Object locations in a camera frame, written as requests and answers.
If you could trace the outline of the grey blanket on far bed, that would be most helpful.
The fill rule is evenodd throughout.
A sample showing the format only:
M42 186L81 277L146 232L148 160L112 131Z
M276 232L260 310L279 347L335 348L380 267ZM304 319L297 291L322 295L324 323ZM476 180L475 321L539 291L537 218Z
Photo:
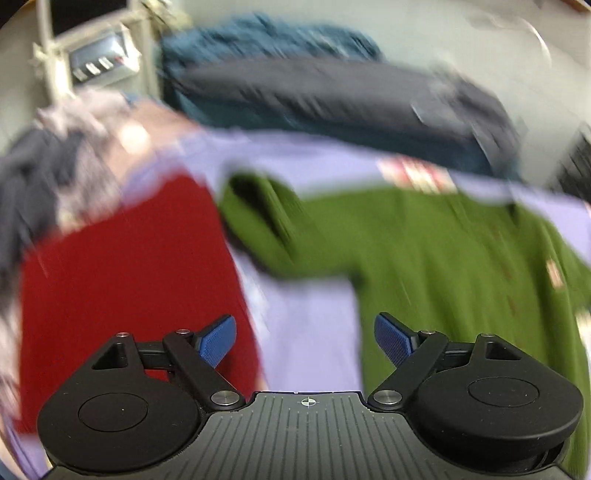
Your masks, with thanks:
M332 58L259 58L192 67L188 94L308 119L391 132L463 138L468 122L450 105L449 82L389 63Z

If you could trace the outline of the blue bed skirt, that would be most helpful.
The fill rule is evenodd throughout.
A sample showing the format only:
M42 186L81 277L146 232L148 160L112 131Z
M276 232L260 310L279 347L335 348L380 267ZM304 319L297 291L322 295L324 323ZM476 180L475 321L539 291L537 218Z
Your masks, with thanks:
M163 81L163 101L186 117L215 128L283 130L328 136L356 146L405 154L465 173L504 180L520 178L517 159L493 167L475 139L441 139L433 134L341 125L293 113L279 113L264 105L190 96L182 93L178 83L170 78Z

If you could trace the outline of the purple floral bed sheet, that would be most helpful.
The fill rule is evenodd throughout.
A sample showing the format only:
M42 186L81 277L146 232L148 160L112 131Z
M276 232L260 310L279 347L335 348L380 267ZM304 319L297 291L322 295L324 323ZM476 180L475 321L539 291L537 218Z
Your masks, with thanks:
M273 391L366 392L359 303L351 280L287 279L267 272L232 235L219 210L232 176L270 177L301 198L393 186L426 194L461 193L491 205L519 204L551 223L590 270L590 215L580 200L460 172L443 173L419 188L407 164L401 157L303 134L198 131L135 174L120 209L85 227L152 197L179 175L204 185L238 273L256 338L259 382Z

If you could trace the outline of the pile of grey pink clothes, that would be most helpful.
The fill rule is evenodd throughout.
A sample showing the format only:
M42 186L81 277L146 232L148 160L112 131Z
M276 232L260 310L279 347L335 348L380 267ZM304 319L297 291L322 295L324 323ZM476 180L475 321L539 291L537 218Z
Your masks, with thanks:
M1 158L1 287L27 248L55 227L115 211L123 180L192 123L150 99L85 89L37 113Z

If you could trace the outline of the blue duvet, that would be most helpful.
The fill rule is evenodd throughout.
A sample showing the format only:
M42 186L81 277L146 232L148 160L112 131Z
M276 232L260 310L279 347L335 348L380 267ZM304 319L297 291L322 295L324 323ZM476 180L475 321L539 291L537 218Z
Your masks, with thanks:
M185 69L233 59L332 57L382 62L384 53L369 35L325 23L293 23L263 13L230 17L160 41L163 90L169 92Z

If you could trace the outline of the green knit cardigan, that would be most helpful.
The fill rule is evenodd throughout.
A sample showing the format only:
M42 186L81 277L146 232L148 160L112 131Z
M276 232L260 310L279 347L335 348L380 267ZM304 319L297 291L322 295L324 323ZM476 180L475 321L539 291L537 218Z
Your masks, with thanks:
M429 453L469 478L588 470L590 378L578 322L590 270L555 227L519 204L393 186L301 198L252 173L219 210L280 278L349 278L358 298L367 396L393 372L377 344L382 312L449 338L403 411Z

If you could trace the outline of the grey towel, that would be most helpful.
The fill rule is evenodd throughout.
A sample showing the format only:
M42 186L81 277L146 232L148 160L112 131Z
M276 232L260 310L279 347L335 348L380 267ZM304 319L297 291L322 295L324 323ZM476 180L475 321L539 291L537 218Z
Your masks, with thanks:
M429 75L427 91L411 102L416 118L438 140L452 144L441 164L498 179L519 177L522 138L492 92L449 72Z

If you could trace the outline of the red knit sweater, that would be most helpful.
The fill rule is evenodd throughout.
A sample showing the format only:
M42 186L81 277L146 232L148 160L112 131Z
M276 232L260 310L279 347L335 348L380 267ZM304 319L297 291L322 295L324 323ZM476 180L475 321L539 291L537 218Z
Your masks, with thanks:
M256 338L211 192L179 175L152 197L26 256L21 280L20 415L36 429L42 405L119 332L139 342L221 315L238 334L219 364L249 396L259 382Z

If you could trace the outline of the white medical device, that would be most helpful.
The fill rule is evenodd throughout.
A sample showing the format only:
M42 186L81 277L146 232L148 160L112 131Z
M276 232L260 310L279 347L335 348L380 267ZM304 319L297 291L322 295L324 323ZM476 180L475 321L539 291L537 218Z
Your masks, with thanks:
M150 16L140 1L37 1L31 62L56 103L83 88L159 96Z

